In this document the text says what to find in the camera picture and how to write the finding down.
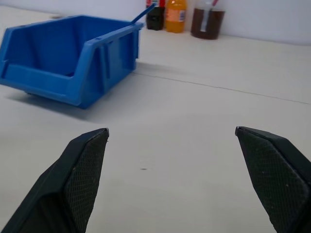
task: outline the brown liquid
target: brown liquid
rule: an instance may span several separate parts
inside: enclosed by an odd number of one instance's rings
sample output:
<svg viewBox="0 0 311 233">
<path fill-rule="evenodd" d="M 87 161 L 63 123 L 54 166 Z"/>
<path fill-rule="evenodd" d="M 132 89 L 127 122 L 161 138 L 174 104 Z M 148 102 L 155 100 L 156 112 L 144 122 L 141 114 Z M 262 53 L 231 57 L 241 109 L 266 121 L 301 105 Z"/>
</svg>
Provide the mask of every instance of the brown liquid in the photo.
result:
<svg viewBox="0 0 311 233">
<path fill-rule="evenodd" d="M 193 13 L 191 34 L 194 37 L 201 39 L 216 40 L 219 35 L 224 15 L 224 11 L 209 11 L 208 21 L 205 28 L 206 32 L 202 32 L 201 26 L 204 17 L 204 10 L 195 8 Z"/>
</svg>

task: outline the bottle label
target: bottle label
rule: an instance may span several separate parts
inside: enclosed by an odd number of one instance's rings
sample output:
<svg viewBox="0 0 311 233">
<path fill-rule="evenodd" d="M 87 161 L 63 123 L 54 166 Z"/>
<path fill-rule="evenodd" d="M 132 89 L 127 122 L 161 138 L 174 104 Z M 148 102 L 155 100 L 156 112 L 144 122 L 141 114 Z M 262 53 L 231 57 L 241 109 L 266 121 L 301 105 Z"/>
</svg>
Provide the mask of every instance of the bottle label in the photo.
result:
<svg viewBox="0 0 311 233">
<path fill-rule="evenodd" d="M 155 3 L 155 7 L 165 7 L 165 0 L 147 0 L 147 7 Z"/>
<path fill-rule="evenodd" d="M 166 20 L 170 22 L 185 22 L 186 11 L 167 9 Z"/>
</svg>

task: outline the dark bottle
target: dark bottle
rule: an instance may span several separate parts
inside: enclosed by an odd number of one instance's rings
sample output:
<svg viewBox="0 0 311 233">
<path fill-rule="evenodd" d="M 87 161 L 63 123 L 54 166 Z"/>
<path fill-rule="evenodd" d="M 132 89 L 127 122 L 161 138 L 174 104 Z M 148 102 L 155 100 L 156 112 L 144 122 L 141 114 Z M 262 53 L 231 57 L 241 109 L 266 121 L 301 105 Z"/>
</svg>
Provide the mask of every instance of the dark bottle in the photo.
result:
<svg viewBox="0 0 311 233">
<path fill-rule="evenodd" d="M 155 3 L 155 8 L 147 14 L 146 23 L 150 30 L 162 30 L 164 26 L 165 0 L 147 0 L 147 7 Z"/>
</svg>

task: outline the textured grip pad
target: textured grip pad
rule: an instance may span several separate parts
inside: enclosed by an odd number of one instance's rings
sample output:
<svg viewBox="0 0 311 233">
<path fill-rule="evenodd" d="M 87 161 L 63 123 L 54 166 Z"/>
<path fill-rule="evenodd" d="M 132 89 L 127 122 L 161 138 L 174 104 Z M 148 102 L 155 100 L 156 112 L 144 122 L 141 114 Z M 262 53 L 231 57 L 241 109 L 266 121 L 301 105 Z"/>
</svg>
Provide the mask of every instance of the textured grip pad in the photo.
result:
<svg viewBox="0 0 311 233">
<path fill-rule="evenodd" d="M 97 195 L 106 141 L 99 134 L 86 144 L 65 185 L 65 197 L 79 232 L 85 232 Z"/>
<path fill-rule="evenodd" d="M 310 187 L 271 141 L 237 129 L 253 187 L 278 233 L 292 233 L 309 204 Z"/>
</svg>

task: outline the floor seam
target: floor seam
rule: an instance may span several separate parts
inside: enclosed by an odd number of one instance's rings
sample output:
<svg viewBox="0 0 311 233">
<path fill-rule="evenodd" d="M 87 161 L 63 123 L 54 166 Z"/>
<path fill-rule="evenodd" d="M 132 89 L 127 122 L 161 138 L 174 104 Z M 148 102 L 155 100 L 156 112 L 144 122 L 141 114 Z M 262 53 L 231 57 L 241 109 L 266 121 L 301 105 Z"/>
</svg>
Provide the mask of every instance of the floor seam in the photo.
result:
<svg viewBox="0 0 311 233">
<path fill-rule="evenodd" d="M 257 93 L 247 92 L 247 91 L 240 91 L 240 90 L 231 89 L 231 88 L 226 88 L 226 87 L 212 86 L 212 85 L 208 85 L 208 84 L 202 84 L 202 83 L 195 83 L 195 82 L 183 81 L 183 80 L 178 80 L 178 79 L 165 78 L 165 77 L 160 77 L 160 76 L 156 76 L 156 75 L 141 74 L 141 73 L 137 73 L 137 72 L 133 72 L 133 73 L 134 73 L 134 74 L 139 74 L 139 75 L 145 75 L 145 76 L 148 76 L 148 77 L 151 77 L 151 78 L 160 78 L 160 79 L 166 79 L 166 80 L 171 80 L 171 81 L 176 81 L 176 82 L 181 82 L 181 83 L 190 83 L 190 84 L 194 84 L 194 85 L 208 86 L 208 87 L 218 88 L 218 89 L 223 89 L 223 90 L 228 90 L 228 91 L 236 91 L 236 92 L 241 92 L 241 93 L 245 93 L 245 94 L 251 94 L 251 95 L 256 95 L 256 96 L 264 96 L 264 97 L 274 98 L 274 99 L 278 99 L 278 100 L 285 100 L 285 101 L 290 101 L 290 102 L 295 102 L 295 103 L 301 103 L 301 104 L 311 105 L 311 103 L 307 103 L 307 102 L 302 102 L 302 101 L 297 101 L 297 100 L 283 99 L 283 98 L 280 98 L 280 97 L 268 96 L 268 95 L 263 95 L 263 94 L 257 94 Z"/>
</svg>

